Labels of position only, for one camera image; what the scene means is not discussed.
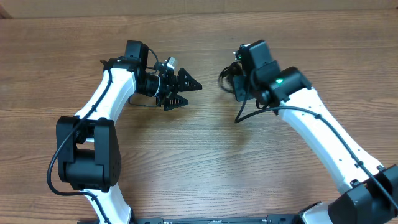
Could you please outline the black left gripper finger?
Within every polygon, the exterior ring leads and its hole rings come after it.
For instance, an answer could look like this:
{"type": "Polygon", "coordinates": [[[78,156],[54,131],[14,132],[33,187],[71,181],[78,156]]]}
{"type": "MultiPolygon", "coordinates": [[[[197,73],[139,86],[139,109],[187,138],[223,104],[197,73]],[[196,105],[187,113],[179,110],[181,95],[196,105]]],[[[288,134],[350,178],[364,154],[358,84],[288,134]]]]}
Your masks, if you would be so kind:
{"type": "Polygon", "coordinates": [[[184,68],[178,71],[177,84],[177,90],[180,92],[197,91],[203,88],[184,68]]]}
{"type": "Polygon", "coordinates": [[[170,95],[169,97],[167,97],[164,100],[163,107],[164,107],[164,111],[169,111],[169,110],[173,110],[175,108],[187,106],[188,104],[189,104],[189,101],[186,98],[184,98],[178,94],[174,94],[174,95],[170,95]]]}

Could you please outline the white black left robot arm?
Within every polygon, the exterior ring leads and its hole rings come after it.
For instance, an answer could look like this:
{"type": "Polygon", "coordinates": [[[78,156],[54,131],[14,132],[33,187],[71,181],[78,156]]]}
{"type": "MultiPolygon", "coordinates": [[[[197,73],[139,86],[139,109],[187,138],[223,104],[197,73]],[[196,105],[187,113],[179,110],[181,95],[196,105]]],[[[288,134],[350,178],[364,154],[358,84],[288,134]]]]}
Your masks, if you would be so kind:
{"type": "Polygon", "coordinates": [[[115,124],[131,96],[154,97],[169,111],[188,105],[181,92],[202,85],[169,57],[148,66],[152,53],[141,41],[129,40],[123,56],[104,60],[103,79],[87,104],[56,124],[57,150],[47,169],[47,185],[56,195],[85,196],[97,223],[135,223],[133,209],[119,188],[121,153],[115,124]]]}

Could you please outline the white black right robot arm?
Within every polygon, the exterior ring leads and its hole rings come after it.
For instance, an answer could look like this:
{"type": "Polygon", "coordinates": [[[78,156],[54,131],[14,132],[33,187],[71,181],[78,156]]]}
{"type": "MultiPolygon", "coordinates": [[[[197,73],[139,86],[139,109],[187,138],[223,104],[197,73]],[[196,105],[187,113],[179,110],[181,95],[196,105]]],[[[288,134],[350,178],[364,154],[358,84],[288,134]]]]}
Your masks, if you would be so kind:
{"type": "Polygon", "coordinates": [[[231,79],[237,101],[254,98],[253,116],[271,111],[295,129],[340,193],[332,202],[303,209],[294,223],[387,223],[396,218],[397,166],[385,167],[366,152],[299,69],[280,69],[264,40],[242,44],[234,54],[242,71],[231,79]]]}

